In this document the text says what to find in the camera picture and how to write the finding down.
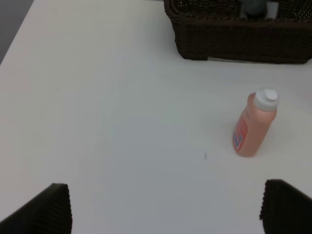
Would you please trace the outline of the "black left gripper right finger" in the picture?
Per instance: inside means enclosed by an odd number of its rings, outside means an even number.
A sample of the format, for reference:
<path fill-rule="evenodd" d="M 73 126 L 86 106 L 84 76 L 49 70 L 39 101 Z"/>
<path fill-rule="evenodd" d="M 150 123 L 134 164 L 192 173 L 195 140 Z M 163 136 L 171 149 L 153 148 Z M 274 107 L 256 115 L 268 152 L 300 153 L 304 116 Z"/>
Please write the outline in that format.
<path fill-rule="evenodd" d="M 269 179 L 259 219 L 266 234 L 310 234 L 312 198 L 281 179 Z"/>

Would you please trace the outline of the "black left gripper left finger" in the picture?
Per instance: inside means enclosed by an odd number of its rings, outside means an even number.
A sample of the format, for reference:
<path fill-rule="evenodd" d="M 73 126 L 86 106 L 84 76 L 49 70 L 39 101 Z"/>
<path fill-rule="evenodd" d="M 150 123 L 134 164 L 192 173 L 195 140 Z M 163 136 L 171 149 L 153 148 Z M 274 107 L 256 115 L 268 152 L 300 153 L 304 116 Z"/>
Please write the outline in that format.
<path fill-rule="evenodd" d="M 52 183 L 0 222 L 2 234 L 71 234 L 69 187 Z"/>

